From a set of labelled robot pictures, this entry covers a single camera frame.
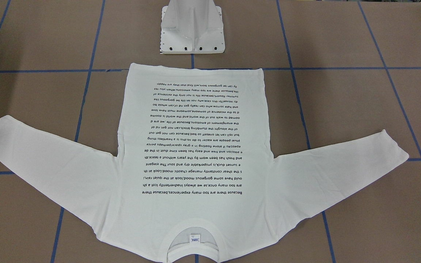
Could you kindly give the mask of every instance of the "brown floor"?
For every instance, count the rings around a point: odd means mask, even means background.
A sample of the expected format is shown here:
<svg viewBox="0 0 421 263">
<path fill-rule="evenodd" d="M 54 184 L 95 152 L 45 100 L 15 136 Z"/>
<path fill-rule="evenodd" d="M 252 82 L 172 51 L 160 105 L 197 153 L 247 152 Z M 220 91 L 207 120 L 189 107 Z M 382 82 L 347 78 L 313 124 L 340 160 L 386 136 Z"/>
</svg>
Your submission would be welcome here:
<svg viewBox="0 0 421 263">
<path fill-rule="evenodd" d="M 421 3 L 215 0 L 227 49 L 193 56 L 159 54 L 167 2 L 0 0 L 0 117 L 115 155 L 130 63 L 263 68 L 275 156 L 386 129 L 411 159 L 233 262 L 421 263 Z M 197 260 L 210 262 L 178 262 Z M 147 260 L 0 163 L 0 263 L 13 262 Z"/>
</svg>

